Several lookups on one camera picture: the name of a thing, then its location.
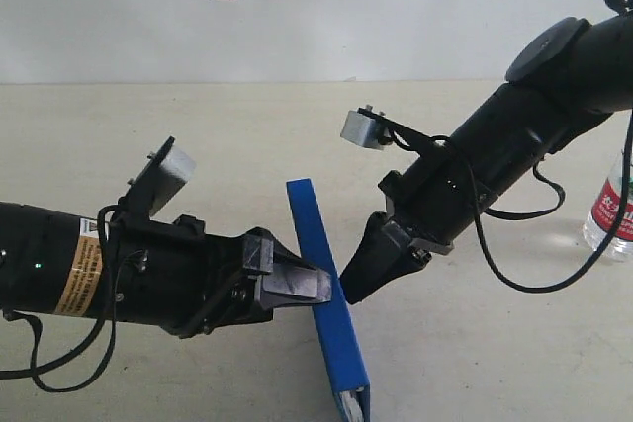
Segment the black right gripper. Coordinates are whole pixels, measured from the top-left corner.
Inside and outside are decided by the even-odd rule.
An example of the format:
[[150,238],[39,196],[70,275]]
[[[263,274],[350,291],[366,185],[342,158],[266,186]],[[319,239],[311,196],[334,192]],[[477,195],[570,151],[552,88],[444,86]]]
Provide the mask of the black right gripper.
[[339,276],[349,304],[421,271],[428,263],[427,251],[450,253],[474,213],[495,201],[495,191],[477,179],[447,137],[433,138],[418,154],[405,172],[392,170],[379,183],[394,221],[383,211],[369,216],[358,248]]

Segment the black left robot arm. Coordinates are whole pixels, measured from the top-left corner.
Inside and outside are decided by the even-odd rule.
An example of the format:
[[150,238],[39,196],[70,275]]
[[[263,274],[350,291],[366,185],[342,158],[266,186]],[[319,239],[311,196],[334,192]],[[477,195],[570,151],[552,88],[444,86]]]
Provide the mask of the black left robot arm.
[[171,223],[118,213],[99,248],[91,218],[25,205],[1,207],[1,305],[96,318],[108,299],[108,257],[118,279],[120,321],[181,339],[223,326],[268,322],[279,307],[330,301],[330,274],[289,251],[268,230],[208,234],[202,221]]

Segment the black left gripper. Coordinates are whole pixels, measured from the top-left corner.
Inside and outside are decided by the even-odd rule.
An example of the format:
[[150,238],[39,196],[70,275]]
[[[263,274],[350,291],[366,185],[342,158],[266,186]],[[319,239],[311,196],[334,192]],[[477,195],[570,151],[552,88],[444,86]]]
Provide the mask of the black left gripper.
[[[120,217],[110,227],[119,322],[156,326],[181,339],[233,325],[269,322],[270,309],[330,302],[331,276],[254,227],[238,236],[208,234],[202,221]],[[260,304],[255,284],[262,277]]]

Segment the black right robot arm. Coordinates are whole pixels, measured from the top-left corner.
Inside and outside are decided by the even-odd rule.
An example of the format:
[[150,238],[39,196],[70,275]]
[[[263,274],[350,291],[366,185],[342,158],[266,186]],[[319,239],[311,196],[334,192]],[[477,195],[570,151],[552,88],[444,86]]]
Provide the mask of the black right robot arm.
[[534,39],[504,82],[445,139],[368,108],[351,111],[342,136],[364,148],[396,137],[416,152],[380,182],[388,207],[370,215],[340,275],[349,303],[448,254],[454,239],[520,177],[613,113],[632,106],[632,18],[597,24],[568,17]]

